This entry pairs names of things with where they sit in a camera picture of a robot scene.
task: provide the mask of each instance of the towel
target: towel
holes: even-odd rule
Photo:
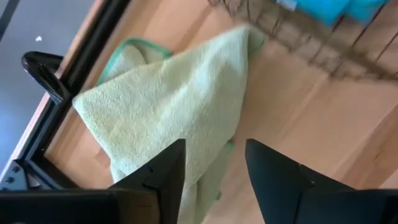
[[[176,139],[187,158],[179,223],[200,223],[219,192],[238,125],[248,55],[264,43],[245,25],[186,52],[129,39],[113,53],[97,85],[73,106],[111,160],[115,182]]]

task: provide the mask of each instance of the black plastic part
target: black plastic part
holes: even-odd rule
[[[163,224],[177,223],[185,178],[185,140],[179,139],[111,189],[152,189],[157,192]]]
[[[250,181],[267,224],[398,223],[398,190],[355,190],[250,139]]]
[[[10,169],[0,182],[0,190],[9,191],[27,189],[28,181],[25,170],[16,161],[13,161],[10,165]]]
[[[12,15],[19,4],[19,0],[8,0],[6,8],[0,17],[0,41],[6,32],[6,29],[11,22]]]
[[[108,190],[2,191],[0,223],[176,224],[184,178],[179,139]]]
[[[63,57],[43,52],[27,52],[22,57],[25,71],[49,93],[52,101],[59,105],[69,100],[70,92],[55,76]]]
[[[0,223],[119,223],[118,201],[105,190],[3,192]]]
[[[35,68],[28,67],[27,71],[31,75],[33,74],[33,77],[47,91],[53,93],[53,101],[49,101],[44,106],[16,161],[29,174],[38,178],[37,181],[47,184],[47,187],[52,189],[77,187],[44,157],[44,153],[70,109],[72,98],[80,92],[91,68],[100,56],[109,36],[131,1],[103,1],[59,80],[53,75],[53,69],[57,67],[59,57],[38,52],[30,52],[24,56],[24,58],[29,59],[33,56],[36,60],[39,58],[39,61],[34,62],[34,65],[38,66]],[[25,65],[29,64],[26,60],[23,60],[23,63]]]

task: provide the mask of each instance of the gray carpet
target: gray carpet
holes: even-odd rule
[[[0,1],[0,16],[7,2]],[[20,0],[17,5],[0,41],[0,170],[44,94],[22,68],[22,55],[31,50],[65,55],[93,2]]]

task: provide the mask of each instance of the black metal frame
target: black metal frame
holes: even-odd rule
[[[19,4],[19,0],[8,0],[6,8],[0,17],[0,41],[6,32],[8,25],[11,22],[12,15],[14,15],[15,10]]]
[[[175,224],[185,152],[185,140],[178,139],[107,190],[0,192],[0,223]]]
[[[396,30],[384,48],[381,49],[376,58],[369,58],[367,52],[360,52],[356,49],[360,39],[366,35],[366,32],[379,17],[382,10],[388,7],[389,4],[393,4],[392,1],[382,5],[375,12],[371,21],[362,27],[360,33],[356,34],[355,40],[349,43],[342,41],[338,35],[334,35],[335,31],[344,24],[343,21],[350,20],[346,16],[341,16],[331,29],[324,29],[324,27],[320,26],[315,19],[308,16],[305,12],[301,10],[290,11],[273,0],[263,0],[264,5],[262,6],[262,10],[260,12],[253,12],[255,16],[252,16],[252,12],[250,11],[250,0],[238,1],[238,6],[234,4],[232,6],[230,1],[226,0],[208,1],[213,5],[221,2],[231,16],[244,17],[260,28],[270,38],[278,40],[280,44],[287,47],[290,53],[297,52],[300,54],[299,51],[311,46],[311,43],[318,44],[316,50],[311,51],[308,55],[301,56],[309,65],[326,71],[332,78],[353,78],[355,80],[370,78],[372,80],[398,81],[398,70],[390,70],[379,63],[379,59],[385,51],[397,40],[398,30]],[[297,34],[300,35],[295,35],[292,32],[292,35],[284,34],[283,37],[281,34],[283,33],[284,26],[298,29]],[[331,56],[329,55],[330,52],[335,52],[336,54]],[[355,67],[361,68],[361,71],[350,74],[350,72],[343,68],[342,65],[344,62],[354,64]]]
[[[104,0],[60,79],[56,78],[54,72],[62,57],[40,52],[28,52],[23,56],[22,65],[48,91],[52,100],[45,105],[18,158],[7,167],[0,189],[20,190],[15,184],[19,181],[15,178],[21,176],[25,177],[28,189],[28,176],[33,177],[44,189],[78,188],[44,154],[70,109],[72,98],[81,90],[130,2]],[[22,168],[24,175],[19,175],[19,169],[15,167]]]

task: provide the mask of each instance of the green towel edge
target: green towel edge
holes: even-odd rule
[[[125,47],[127,46],[131,46],[134,45],[136,43],[140,43],[140,44],[144,44],[150,48],[153,48],[159,52],[163,53],[164,59],[169,58],[173,55],[173,52],[169,49],[166,49],[164,47],[161,47],[159,45],[156,45],[155,43],[146,40],[146,39],[141,39],[141,38],[137,38],[137,37],[133,37],[133,38],[128,38],[126,40],[124,40],[117,48],[116,50],[113,52],[111,58],[109,59],[108,63],[105,65],[104,70],[102,71],[101,75],[99,76],[99,79],[97,81],[96,86],[100,85],[103,83],[103,77],[104,74],[109,73],[109,70],[111,69],[111,67],[115,64],[116,59],[118,58],[118,56],[121,54],[121,52],[124,50]]]

